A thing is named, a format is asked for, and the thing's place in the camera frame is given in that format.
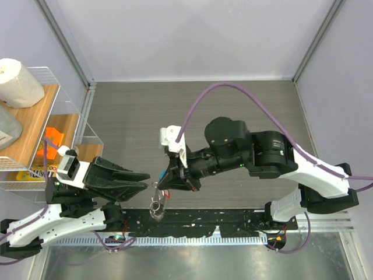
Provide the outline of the blue key tag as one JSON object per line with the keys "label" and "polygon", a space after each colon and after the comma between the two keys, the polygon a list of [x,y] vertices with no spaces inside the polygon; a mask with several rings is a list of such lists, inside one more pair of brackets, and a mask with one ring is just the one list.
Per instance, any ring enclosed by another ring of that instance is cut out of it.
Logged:
{"label": "blue key tag", "polygon": [[160,175],[159,175],[159,182],[161,182],[161,181],[162,181],[162,179],[163,179],[163,177],[164,177],[165,173],[166,173],[166,171],[165,171],[165,170],[162,170],[162,171],[160,172]]}

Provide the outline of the key with red tag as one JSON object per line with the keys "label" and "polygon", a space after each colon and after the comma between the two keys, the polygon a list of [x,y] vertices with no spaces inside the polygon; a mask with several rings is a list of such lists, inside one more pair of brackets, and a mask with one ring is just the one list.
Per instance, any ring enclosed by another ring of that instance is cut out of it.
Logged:
{"label": "key with red tag", "polygon": [[162,199],[170,199],[171,193],[169,190],[162,190],[161,191],[161,198]]}

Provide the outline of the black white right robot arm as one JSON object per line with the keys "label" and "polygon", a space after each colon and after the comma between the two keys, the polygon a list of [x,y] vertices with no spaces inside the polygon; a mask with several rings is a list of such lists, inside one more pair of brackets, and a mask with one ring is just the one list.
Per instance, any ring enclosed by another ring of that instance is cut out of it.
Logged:
{"label": "black white right robot arm", "polygon": [[331,166],[341,178],[328,173],[316,161],[304,159],[280,132],[249,132],[246,123],[218,117],[205,128],[207,148],[191,151],[185,139],[176,141],[181,127],[160,129],[160,145],[169,157],[168,167],[159,181],[160,190],[199,191],[200,180],[244,167],[251,177],[288,179],[298,186],[289,195],[265,205],[264,224],[276,230],[302,213],[332,214],[359,205],[356,190],[350,188],[348,164]]}

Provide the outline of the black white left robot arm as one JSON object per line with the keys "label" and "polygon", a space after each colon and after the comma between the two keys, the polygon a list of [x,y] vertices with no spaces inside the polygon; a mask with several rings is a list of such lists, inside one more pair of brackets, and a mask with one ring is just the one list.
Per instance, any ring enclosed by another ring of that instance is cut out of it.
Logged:
{"label": "black white left robot arm", "polygon": [[147,189],[150,175],[99,156],[91,162],[64,156],[45,188],[45,207],[28,217],[1,221],[1,256],[20,261],[68,236],[124,228],[121,202]]}

